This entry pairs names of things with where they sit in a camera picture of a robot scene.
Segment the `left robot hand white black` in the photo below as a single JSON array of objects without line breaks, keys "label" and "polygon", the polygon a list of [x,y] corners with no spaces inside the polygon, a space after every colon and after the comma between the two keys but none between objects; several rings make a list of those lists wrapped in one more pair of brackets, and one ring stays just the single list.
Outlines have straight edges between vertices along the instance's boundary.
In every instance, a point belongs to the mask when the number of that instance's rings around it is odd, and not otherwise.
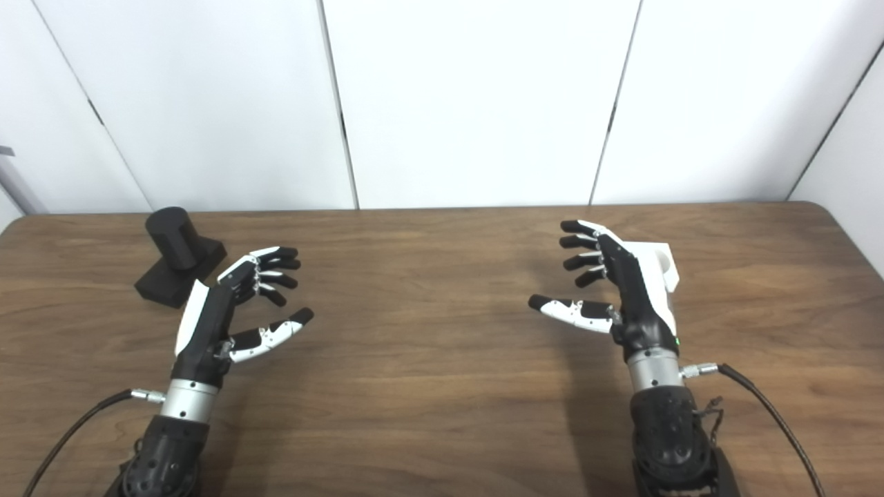
[{"label": "left robot hand white black", "polygon": [[287,274],[300,268],[298,255],[290,246],[269,246],[237,259],[212,286],[196,280],[176,335],[171,379],[221,388],[231,365],[259,358],[303,330],[314,317],[307,307],[264,327],[229,330],[235,309],[255,297],[287,304],[280,290],[298,286]]}]

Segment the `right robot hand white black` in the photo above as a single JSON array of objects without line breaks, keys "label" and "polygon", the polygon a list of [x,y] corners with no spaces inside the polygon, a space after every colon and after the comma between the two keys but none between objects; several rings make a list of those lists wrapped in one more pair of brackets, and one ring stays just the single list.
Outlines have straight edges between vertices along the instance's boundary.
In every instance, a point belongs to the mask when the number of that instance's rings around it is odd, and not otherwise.
[{"label": "right robot hand white black", "polygon": [[671,246],[622,240],[602,224],[586,220],[562,221],[561,229],[563,249],[584,249],[563,262],[567,271],[582,271],[575,286],[583,289],[609,281],[619,293],[619,303],[533,295],[528,306],[578,329],[609,334],[625,359],[647,349],[679,353],[671,295],[681,277]]}]

